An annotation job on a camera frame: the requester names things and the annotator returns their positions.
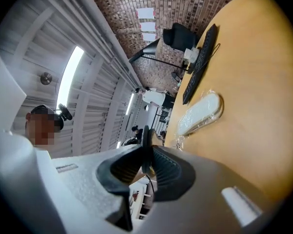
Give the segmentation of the long ceiling light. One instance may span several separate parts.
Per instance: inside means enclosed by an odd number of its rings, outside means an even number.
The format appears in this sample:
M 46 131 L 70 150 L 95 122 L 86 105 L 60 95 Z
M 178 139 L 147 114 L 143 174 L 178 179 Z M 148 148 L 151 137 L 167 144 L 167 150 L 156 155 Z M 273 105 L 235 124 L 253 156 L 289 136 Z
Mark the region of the long ceiling light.
M 56 103 L 57 111 L 60 110 L 60 104 L 63 106 L 67 105 L 68 95 L 69 95 L 70 87 L 72 84 L 72 80 L 74 78 L 76 69 L 79 65 L 79 62 L 83 54 L 84 54 L 84 50 L 81 49 L 79 46 L 76 46 L 68 60 L 68 63 L 64 69 L 64 73 L 63 73 L 60 86 L 59 86 L 57 103 Z
M 131 94 L 131 97 L 130 97 L 130 100 L 129 100 L 129 103 L 128 103 L 128 106 L 127 106 L 127 109 L 126 109 L 126 116 L 129 114 L 133 99 L 134 99 L 134 93 Z

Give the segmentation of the black keyboard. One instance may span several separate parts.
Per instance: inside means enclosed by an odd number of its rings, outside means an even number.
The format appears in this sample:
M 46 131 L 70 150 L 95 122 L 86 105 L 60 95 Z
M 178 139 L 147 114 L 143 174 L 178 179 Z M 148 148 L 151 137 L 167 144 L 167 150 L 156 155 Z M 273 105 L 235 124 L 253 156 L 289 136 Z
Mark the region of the black keyboard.
M 191 79 L 183 93 L 183 105 L 187 104 L 191 100 L 203 77 L 206 65 L 213 53 L 217 34 L 218 28 L 215 24 L 213 24 L 206 32 L 203 46 L 200 49 L 200 53 L 193 69 Z

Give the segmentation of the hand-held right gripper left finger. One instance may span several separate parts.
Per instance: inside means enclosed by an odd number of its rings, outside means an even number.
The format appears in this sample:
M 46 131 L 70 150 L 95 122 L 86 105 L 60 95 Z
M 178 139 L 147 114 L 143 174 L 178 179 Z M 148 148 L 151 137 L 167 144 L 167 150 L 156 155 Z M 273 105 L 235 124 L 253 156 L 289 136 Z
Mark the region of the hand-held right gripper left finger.
M 55 158 L 52 162 L 61 181 L 85 207 L 91 220 L 101 220 L 123 231 L 133 229 L 129 186 L 143 163 L 141 146 Z

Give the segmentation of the round metal ceiling fixture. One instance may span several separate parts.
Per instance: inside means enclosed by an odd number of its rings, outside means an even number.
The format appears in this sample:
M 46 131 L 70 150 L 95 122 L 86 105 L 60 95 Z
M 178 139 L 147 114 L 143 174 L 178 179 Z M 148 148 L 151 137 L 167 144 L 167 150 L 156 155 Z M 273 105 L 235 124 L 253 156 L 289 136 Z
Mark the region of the round metal ceiling fixture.
M 43 85 L 49 85 L 52 82 L 52 75 L 49 72 L 44 72 L 41 74 L 40 81 Z

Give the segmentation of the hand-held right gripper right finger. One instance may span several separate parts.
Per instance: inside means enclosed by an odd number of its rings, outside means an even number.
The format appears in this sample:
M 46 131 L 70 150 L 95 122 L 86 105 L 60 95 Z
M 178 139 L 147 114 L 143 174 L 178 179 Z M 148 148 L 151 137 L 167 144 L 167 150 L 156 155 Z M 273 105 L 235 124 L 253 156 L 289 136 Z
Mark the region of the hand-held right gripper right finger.
M 136 234 L 259 234 L 280 209 L 227 166 L 153 147 L 157 191 Z

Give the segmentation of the black padded chair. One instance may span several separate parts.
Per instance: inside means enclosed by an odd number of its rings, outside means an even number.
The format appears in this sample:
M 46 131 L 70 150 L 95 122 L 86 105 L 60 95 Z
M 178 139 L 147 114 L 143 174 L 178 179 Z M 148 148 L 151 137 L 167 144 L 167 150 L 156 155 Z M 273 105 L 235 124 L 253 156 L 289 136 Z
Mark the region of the black padded chair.
M 196 47 L 199 38 L 185 26 L 174 23 L 172 28 L 163 29 L 163 42 L 175 50 L 185 52 L 186 49 Z

